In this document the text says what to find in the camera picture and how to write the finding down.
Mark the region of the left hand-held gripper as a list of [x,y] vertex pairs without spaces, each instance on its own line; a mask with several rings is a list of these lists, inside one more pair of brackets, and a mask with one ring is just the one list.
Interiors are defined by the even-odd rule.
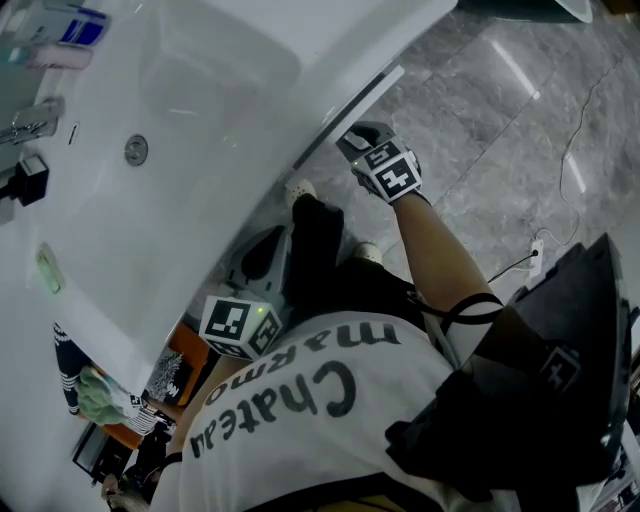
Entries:
[[277,225],[232,255],[223,283],[206,298],[199,326],[199,336],[218,354],[257,360],[279,336],[290,242],[287,227]]

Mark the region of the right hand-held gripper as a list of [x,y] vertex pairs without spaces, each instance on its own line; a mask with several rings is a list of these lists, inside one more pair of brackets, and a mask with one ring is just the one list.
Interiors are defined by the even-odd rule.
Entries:
[[388,125],[356,122],[336,145],[358,183],[386,203],[419,192],[422,178],[417,157]]

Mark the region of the white vanity drawer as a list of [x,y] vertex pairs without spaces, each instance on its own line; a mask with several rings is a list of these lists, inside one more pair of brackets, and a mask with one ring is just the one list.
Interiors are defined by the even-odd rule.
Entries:
[[379,73],[320,132],[296,160],[292,169],[298,170],[324,142],[335,144],[404,74],[405,69],[401,65],[389,67]]

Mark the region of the person's right forearm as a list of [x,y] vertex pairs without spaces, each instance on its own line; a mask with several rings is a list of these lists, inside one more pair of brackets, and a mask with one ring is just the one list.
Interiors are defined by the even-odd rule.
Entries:
[[392,204],[410,273],[426,303],[443,313],[491,289],[464,246],[432,206],[415,194]]

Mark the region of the person's black trousers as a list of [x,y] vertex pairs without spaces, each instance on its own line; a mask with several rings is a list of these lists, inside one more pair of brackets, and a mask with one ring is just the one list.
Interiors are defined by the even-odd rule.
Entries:
[[361,257],[337,262],[344,228],[341,210],[305,193],[294,201],[292,219],[284,288],[291,327],[320,315],[355,311],[393,316],[425,328],[422,312],[410,301],[413,284]]

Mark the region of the person's white shoe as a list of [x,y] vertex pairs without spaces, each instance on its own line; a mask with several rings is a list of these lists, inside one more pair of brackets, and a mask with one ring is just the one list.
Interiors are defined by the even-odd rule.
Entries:
[[310,196],[314,199],[317,198],[315,188],[309,180],[300,179],[299,181],[291,181],[285,185],[285,203],[290,210],[293,209],[299,199],[305,196]]
[[378,265],[383,263],[381,250],[375,244],[369,242],[358,244],[353,250],[351,257],[369,261]]

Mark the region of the orange stool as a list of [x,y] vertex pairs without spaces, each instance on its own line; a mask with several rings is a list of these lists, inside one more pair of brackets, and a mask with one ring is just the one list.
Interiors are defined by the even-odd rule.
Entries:
[[[175,406],[185,407],[195,392],[196,383],[207,362],[209,356],[208,345],[189,327],[180,323],[169,341],[168,347],[183,355],[186,364],[191,368],[189,378],[185,385],[179,388]],[[144,434],[132,430],[125,424],[113,424],[101,426],[101,429],[110,437],[135,450],[141,443]]]

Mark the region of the black grey patterned pouch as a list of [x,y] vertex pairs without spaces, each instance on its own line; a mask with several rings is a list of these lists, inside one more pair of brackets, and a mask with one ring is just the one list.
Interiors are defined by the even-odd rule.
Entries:
[[158,402],[176,404],[187,378],[188,366],[183,359],[183,354],[165,348],[145,389],[148,395]]

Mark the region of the person's white printed shirt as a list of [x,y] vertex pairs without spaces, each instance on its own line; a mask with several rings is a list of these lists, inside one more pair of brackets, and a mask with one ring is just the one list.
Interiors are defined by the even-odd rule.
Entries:
[[211,392],[150,512],[296,512],[369,498],[413,511],[502,511],[495,496],[470,501],[387,454],[386,430],[413,420],[451,371],[404,320],[313,318]]

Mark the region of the chrome sink drain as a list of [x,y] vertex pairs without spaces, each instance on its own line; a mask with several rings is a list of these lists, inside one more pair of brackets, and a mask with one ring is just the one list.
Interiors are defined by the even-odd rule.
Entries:
[[132,135],[124,147],[125,161],[132,167],[142,165],[148,156],[148,144],[146,139],[140,135]]

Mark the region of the green cloth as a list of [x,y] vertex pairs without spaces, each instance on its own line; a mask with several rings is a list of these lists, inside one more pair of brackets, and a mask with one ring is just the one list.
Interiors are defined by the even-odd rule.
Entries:
[[93,366],[81,369],[75,390],[80,411],[99,426],[120,424],[137,415],[130,393]]

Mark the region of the green soap bar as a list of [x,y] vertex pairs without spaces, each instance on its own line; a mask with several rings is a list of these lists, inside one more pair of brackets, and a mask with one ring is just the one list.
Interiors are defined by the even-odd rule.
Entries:
[[64,276],[54,252],[46,243],[41,243],[36,251],[36,266],[49,291],[52,294],[60,293],[65,287]]

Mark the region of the dark bathtub white inside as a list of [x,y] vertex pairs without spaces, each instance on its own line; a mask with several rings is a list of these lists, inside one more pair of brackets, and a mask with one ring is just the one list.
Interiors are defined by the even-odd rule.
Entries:
[[585,24],[593,21],[590,0],[457,0],[457,8],[512,21]]

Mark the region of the black soap dispenser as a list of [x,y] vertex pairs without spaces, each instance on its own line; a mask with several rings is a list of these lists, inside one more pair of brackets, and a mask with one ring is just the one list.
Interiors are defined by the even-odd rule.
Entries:
[[45,197],[48,179],[49,168],[39,155],[21,159],[12,169],[7,183],[0,187],[0,200],[17,200],[27,207]]

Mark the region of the black bag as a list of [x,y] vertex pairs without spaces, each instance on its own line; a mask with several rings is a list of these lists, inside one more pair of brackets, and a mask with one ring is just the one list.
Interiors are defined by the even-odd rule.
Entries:
[[632,327],[608,235],[486,315],[479,344],[413,420],[386,431],[406,473],[475,493],[511,490],[521,512],[578,512],[606,480],[627,417]]

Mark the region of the chrome faucet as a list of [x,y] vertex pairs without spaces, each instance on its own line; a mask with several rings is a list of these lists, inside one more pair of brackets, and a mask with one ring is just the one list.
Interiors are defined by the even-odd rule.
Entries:
[[62,97],[47,98],[42,103],[17,111],[8,128],[0,130],[1,145],[18,145],[53,136],[64,114]]

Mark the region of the clear spray bottle blue label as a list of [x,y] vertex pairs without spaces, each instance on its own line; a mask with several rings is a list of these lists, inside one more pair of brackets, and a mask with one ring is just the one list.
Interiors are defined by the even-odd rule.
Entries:
[[111,18],[76,5],[40,4],[31,7],[24,35],[36,43],[93,46],[107,32]]

